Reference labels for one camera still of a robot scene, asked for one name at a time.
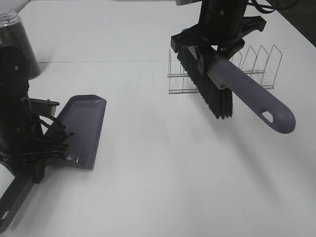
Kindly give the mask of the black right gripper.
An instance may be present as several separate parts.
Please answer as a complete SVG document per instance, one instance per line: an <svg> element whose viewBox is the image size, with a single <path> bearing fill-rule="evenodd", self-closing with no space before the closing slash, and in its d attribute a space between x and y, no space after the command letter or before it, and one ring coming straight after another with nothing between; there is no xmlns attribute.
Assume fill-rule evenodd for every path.
<svg viewBox="0 0 316 237"><path fill-rule="evenodd" d="M177 53L181 48L189 46L229 46L255 30L262 32L265 25L266 20L261 16L243 17L237 32L229 37L227 35L228 28L220 26L218 31L212 28L206 30L202 28L201 24L196 24L177 35L173 35L171 48Z"/></svg>

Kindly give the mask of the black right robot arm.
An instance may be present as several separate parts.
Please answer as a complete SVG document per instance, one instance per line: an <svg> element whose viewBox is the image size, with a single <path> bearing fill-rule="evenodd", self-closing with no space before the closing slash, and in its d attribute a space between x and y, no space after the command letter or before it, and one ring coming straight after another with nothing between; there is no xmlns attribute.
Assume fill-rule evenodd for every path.
<svg viewBox="0 0 316 237"><path fill-rule="evenodd" d="M229 46L251 32L262 32L266 21L261 16L246 17L246 0L203 0L198 23L171 37L175 53L189 46Z"/></svg>

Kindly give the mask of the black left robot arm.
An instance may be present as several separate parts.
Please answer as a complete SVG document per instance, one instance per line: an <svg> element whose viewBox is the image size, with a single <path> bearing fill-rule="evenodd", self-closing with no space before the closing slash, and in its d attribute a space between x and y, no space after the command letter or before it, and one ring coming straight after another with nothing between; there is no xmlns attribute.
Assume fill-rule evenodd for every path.
<svg viewBox="0 0 316 237"><path fill-rule="evenodd" d="M0 161L13 175L22 169L35 183L43 177L48 158L65 160L66 127L51 111L59 105L31 99L30 61L19 48L0 46Z"/></svg>

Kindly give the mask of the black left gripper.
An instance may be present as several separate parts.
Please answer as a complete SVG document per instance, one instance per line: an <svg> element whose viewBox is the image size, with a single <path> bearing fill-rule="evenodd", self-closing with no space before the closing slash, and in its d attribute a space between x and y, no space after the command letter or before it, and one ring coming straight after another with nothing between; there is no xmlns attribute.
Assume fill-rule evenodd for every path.
<svg viewBox="0 0 316 237"><path fill-rule="evenodd" d="M0 161L33 162L32 177L39 184L45 175L46 159L65 160L68 137L56 117L34 113L26 97L0 99Z"/></svg>

